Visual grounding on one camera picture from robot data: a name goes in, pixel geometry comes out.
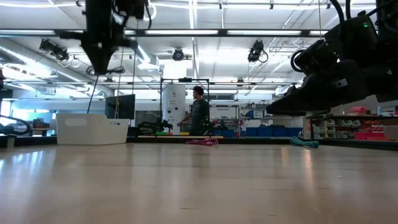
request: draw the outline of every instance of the white bin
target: white bin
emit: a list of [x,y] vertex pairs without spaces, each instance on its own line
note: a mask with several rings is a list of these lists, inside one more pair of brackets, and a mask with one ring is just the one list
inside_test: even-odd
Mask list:
[[128,119],[104,114],[57,114],[58,144],[105,145],[126,143]]

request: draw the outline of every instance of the teal rope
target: teal rope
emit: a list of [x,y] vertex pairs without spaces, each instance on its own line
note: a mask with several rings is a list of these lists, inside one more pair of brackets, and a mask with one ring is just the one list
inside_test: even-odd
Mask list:
[[312,148],[318,148],[319,147],[319,142],[318,141],[302,141],[298,137],[293,137],[292,140],[290,140],[291,145],[293,146],[307,146],[307,147],[312,147]]

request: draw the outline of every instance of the white cylindrical tank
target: white cylindrical tank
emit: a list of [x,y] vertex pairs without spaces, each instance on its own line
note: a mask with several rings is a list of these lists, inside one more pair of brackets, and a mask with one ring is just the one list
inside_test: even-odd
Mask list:
[[179,135],[177,123],[185,117],[185,85],[171,84],[163,90],[163,120],[173,125],[173,135]]

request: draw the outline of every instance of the person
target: person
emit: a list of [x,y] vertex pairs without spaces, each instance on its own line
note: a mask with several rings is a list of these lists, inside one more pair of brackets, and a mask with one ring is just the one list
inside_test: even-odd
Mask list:
[[209,104],[203,99],[204,89],[200,86],[193,87],[193,99],[195,100],[191,107],[191,112],[187,114],[182,121],[178,122],[177,126],[192,118],[192,125],[189,135],[201,136],[203,135],[203,122],[209,112]]

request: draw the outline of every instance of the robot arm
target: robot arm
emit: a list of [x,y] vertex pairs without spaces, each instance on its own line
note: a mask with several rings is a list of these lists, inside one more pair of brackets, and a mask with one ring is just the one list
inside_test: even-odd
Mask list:
[[[268,113],[305,115],[367,96],[379,101],[398,99],[397,0],[377,0],[377,8],[357,17],[344,15],[337,1],[340,23],[305,50],[293,54],[291,65],[306,75],[301,88],[290,87]],[[377,13],[378,33],[370,16]]]

